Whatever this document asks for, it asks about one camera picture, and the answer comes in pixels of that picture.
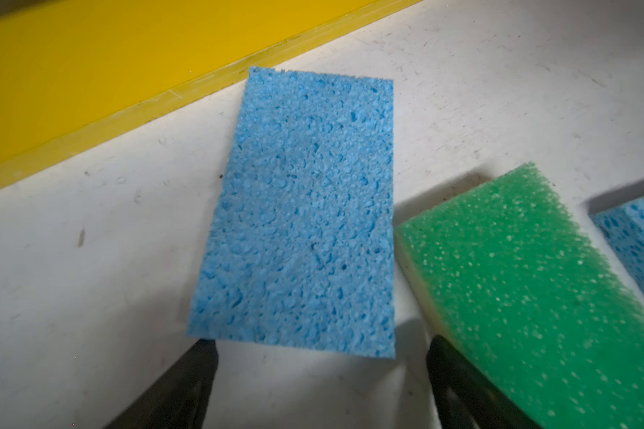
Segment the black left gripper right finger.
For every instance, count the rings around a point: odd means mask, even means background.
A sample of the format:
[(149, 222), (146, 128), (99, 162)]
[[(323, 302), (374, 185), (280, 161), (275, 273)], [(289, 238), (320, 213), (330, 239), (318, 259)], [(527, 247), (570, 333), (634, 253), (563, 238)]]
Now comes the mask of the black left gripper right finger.
[(429, 380), (443, 428), (538, 428), (502, 391), (441, 335), (426, 357)]

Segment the green sponge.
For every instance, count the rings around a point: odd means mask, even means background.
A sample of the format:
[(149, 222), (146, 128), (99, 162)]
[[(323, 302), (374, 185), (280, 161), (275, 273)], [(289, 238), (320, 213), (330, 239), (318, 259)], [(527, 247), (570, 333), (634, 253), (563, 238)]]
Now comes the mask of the green sponge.
[(395, 228), (434, 331), (544, 428), (644, 428), (644, 307), (528, 163)]

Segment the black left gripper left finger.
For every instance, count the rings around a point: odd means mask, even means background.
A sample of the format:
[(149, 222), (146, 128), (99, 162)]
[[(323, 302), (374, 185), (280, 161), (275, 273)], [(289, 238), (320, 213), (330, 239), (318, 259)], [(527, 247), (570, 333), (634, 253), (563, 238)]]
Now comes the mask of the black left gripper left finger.
[(107, 427), (203, 427), (216, 370), (216, 342), (197, 341)]

